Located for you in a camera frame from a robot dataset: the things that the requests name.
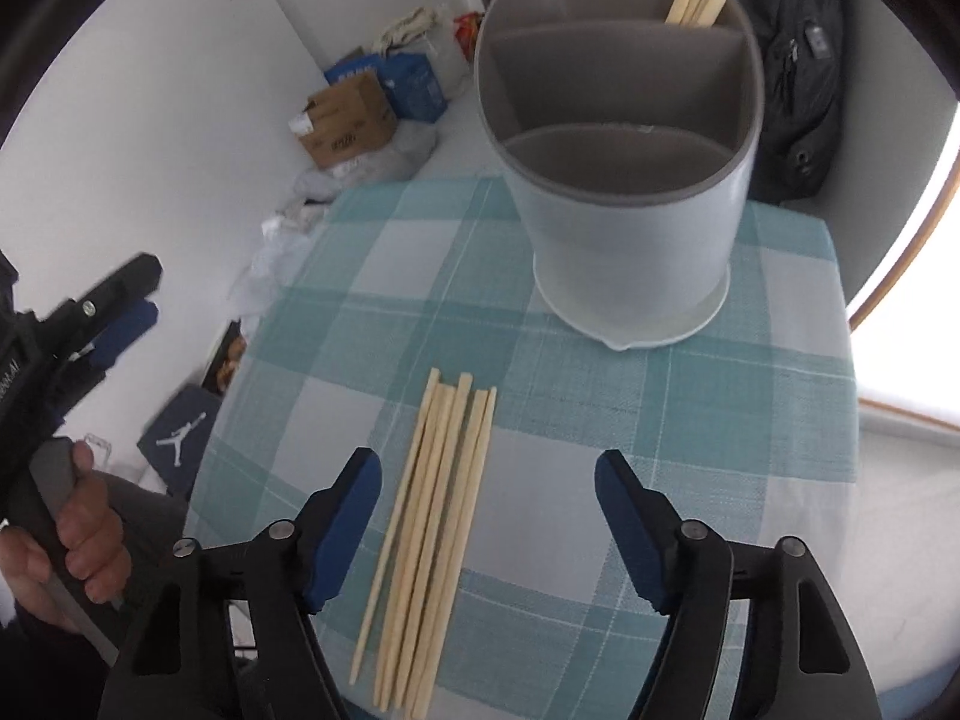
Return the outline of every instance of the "gray container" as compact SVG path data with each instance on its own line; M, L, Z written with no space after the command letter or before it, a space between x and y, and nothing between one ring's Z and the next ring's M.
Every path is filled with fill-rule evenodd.
M702 327L762 121L750 22L664 23L673 0L493 0L477 47L481 119L536 255L541 293L612 348Z

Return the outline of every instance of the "table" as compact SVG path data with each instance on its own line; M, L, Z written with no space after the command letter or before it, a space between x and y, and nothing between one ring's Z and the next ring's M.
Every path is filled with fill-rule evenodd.
M664 620L635 597L593 496L621 449L682 517L725 538L804 538L837 570L856 480L856 384L822 221L749 203L714 322L613 352L554 317L499 178L344 194L266 317L224 401L187 531L243 541L292 517L357 445L384 488L343 593L316 619L344 696L349 660L431 365L498 386L487 471L431 717L626 717ZM733 699L737 605L710 713ZM378 618L368 647L376 649Z

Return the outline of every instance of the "brown box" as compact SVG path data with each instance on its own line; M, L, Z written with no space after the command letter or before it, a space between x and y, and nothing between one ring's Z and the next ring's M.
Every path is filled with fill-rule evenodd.
M376 74L367 71L312 95L290 124L317 167L326 169L390 143L397 115Z

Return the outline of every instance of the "wooden trim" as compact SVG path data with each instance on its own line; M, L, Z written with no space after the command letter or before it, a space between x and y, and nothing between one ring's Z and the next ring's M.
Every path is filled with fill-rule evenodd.
M887 293L894 288L896 282L901 280L901 276L906 273L906 269L917 259L920 250L926 245L926 242L930 239L930 236L933 235L933 231L937 228L940 220L942 220L944 214L947 213L950 201L952 201L953 197L957 194L957 191L960 191L960 151L957 152L957 156L953 159L953 167L950 169L947 181L944 182L944 188L940 191L936 201L930 207L930 212L926 215L926 218L917 230L917 234L915 234L909 242L904 253L899 255L896 263L894 263L894 266L890 269L889 274L883 277L880 284L877 284L877 288L870 293L870 296L863 301L863 305L861 305L851 317L851 331L856 330L857 327L863 324L863 320L867 319L872 310L880 305L880 301L886 298Z
M884 412L894 413L897 416L904 416L907 419L913 419L926 425L931 425L941 430L949 430L952 433L960 433L960 425L954 422L947 422L943 419L937 419L934 416L927 416L925 413L912 412L909 409L902 409L900 406L891 406L889 403L882 403L878 400L861 397L859 399L861 406L869 406L872 409L880 409Z

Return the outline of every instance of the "white saucer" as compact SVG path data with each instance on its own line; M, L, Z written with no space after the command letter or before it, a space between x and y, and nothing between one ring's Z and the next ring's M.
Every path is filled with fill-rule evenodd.
M700 301L690 311L678 317L666 317L636 327L613 327L607 324L603 317L591 316L584 312L582 306L576 305L566 295L558 290L550 293L544 290L541 276L536 272L536 255L534 256L534 281L536 288L541 291L544 302L560 319L570 327L583 333L584 336L595 338L606 343L613 351L622 352L626 349L652 349L657 346L667 346L669 343L683 341L694 333L703 330L723 308L727 293L730 291L730 266L720 279L716 288Z

